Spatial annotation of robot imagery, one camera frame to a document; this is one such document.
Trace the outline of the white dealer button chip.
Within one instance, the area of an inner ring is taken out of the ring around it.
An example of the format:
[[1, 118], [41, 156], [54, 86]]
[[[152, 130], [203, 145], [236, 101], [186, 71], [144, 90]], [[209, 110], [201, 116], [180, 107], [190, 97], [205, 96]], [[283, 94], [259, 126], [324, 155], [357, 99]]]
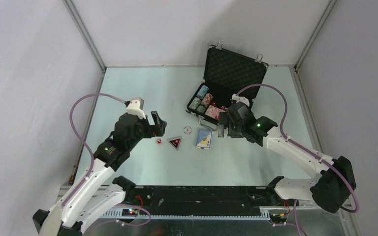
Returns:
[[190, 127], [190, 126], [186, 126], [185, 128], [184, 128], [184, 133], [185, 134], [190, 134], [192, 132], [192, 128]]

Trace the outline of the red chip stack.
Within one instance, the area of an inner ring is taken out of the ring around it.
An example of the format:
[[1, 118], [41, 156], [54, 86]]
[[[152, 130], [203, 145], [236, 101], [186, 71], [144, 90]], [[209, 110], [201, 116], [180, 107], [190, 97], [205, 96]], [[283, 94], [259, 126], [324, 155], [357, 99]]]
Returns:
[[205, 94], [204, 98], [202, 99], [200, 105], [202, 105], [205, 108], [208, 108], [212, 99], [213, 99], [213, 96], [210, 93], [207, 93], [207, 94]]

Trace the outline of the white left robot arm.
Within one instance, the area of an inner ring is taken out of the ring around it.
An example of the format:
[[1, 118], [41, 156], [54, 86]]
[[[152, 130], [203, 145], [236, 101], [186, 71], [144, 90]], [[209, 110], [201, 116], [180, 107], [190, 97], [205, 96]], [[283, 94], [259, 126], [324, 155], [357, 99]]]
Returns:
[[167, 122], [156, 111], [151, 112], [154, 124], [147, 116], [129, 112], [119, 117], [114, 130], [93, 153], [93, 163], [81, 180], [74, 184], [49, 210], [39, 209], [33, 222], [40, 236], [82, 236], [106, 211], [123, 203], [135, 201], [135, 184], [124, 176], [114, 178], [104, 193], [94, 194], [130, 157], [142, 139], [162, 137]]

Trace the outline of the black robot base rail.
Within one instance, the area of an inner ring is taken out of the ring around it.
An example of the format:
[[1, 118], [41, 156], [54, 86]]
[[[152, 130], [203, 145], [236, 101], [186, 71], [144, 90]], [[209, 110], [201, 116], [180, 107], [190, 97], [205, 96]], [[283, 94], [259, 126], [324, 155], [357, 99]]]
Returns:
[[289, 211], [294, 200], [284, 200], [267, 186], [161, 186], [126, 187], [125, 205], [143, 207], [153, 217], [264, 216], [264, 207]]

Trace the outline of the blue poker chip stack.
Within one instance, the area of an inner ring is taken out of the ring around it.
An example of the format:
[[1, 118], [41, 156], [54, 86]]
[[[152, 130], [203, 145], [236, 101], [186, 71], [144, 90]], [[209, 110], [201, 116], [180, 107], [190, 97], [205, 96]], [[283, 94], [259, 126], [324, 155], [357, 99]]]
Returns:
[[208, 93], [209, 87], [206, 85], [202, 85], [198, 90], [196, 97], [199, 99], [203, 99], [205, 95]]

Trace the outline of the blue playing card deck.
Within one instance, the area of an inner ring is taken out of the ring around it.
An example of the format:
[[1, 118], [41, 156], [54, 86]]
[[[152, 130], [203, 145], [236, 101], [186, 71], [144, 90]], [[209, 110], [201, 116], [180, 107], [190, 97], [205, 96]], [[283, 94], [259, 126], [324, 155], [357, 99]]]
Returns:
[[199, 130], [195, 142], [195, 147], [200, 149], [210, 149], [212, 139], [212, 131]]

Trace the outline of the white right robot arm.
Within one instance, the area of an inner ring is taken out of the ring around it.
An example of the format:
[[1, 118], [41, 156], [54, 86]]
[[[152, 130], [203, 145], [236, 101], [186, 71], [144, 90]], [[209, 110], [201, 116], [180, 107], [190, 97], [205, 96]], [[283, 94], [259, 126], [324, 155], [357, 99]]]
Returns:
[[307, 149], [268, 117], [255, 118], [250, 108], [238, 102], [219, 113], [219, 136], [244, 138], [291, 160], [308, 179], [276, 177], [268, 187], [267, 201], [278, 206], [285, 200], [312, 201], [329, 213], [336, 213], [354, 193], [356, 182], [351, 162], [344, 156], [332, 158]]

